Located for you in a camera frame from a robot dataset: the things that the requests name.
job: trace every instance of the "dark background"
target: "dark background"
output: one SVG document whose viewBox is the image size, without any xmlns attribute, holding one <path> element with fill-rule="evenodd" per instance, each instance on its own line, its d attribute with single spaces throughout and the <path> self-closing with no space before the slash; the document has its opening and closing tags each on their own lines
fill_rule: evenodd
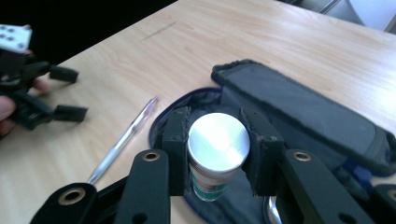
<svg viewBox="0 0 396 224">
<path fill-rule="evenodd" d="M 41 61 L 61 63 L 176 0 L 12 0 L 0 23 L 30 24 L 30 49 Z"/>
</svg>

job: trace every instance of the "silver lid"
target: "silver lid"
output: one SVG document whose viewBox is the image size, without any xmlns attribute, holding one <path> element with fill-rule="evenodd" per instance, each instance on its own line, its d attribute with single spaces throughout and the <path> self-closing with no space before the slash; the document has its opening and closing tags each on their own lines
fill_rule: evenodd
<svg viewBox="0 0 396 224">
<path fill-rule="evenodd" d="M 245 126 L 230 115 L 207 114 L 191 125 L 190 158 L 208 172 L 225 173 L 238 168 L 248 156 L 249 148 Z"/>
</svg>

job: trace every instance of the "white container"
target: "white container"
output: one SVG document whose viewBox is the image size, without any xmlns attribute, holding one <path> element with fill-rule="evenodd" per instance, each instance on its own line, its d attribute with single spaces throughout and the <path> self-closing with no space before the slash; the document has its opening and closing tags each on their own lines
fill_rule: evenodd
<svg viewBox="0 0 396 224">
<path fill-rule="evenodd" d="M 207 114 L 191 125 L 187 144 L 194 192 L 213 202 L 248 156 L 248 131 L 230 115 Z"/>
</svg>

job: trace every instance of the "clear pen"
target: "clear pen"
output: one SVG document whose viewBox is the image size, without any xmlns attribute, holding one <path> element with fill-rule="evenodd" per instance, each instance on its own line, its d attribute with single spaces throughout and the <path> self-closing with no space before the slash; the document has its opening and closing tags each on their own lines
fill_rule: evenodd
<svg viewBox="0 0 396 224">
<path fill-rule="evenodd" d="M 132 121 L 128 129 L 122 134 L 122 136 L 117 140 L 116 144 L 107 152 L 105 157 L 99 162 L 96 168 L 93 170 L 88 183 L 94 185 L 96 181 L 105 173 L 110 164 L 117 158 L 121 153 L 122 149 L 125 147 L 128 140 L 134 135 L 136 130 L 142 125 L 146 117 L 155 109 L 158 102 L 158 97 L 155 96 L 148 101 L 143 110 L 139 115 Z"/>
</svg>

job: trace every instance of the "screw hole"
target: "screw hole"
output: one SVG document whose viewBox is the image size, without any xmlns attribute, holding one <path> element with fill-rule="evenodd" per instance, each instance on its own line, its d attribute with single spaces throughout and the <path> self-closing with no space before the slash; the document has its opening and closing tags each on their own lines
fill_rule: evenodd
<svg viewBox="0 0 396 224">
<path fill-rule="evenodd" d="M 74 203 L 78 203 L 85 196 L 85 189 L 83 188 L 74 188 L 65 191 L 59 197 L 58 203 L 61 205 L 70 205 Z"/>
<path fill-rule="evenodd" d="M 356 223 L 356 219 L 348 214 L 343 214 L 341 213 L 340 215 L 338 215 L 338 217 L 340 218 L 340 220 L 346 224 L 355 224 Z"/>
<path fill-rule="evenodd" d="M 148 220 L 148 216 L 144 213 L 138 213 L 132 217 L 133 224 L 143 224 Z"/>
<path fill-rule="evenodd" d="M 149 152 L 148 154 L 143 156 L 143 160 L 145 161 L 156 161 L 160 158 L 160 154 L 155 152 Z"/>
<path fill-rule="evenodd" d="M 312 160 L 310 155 L 303 153 L 303 152 L 294 152 L 293 156 L 297 161 L 311 161 Z"/>
</svg>

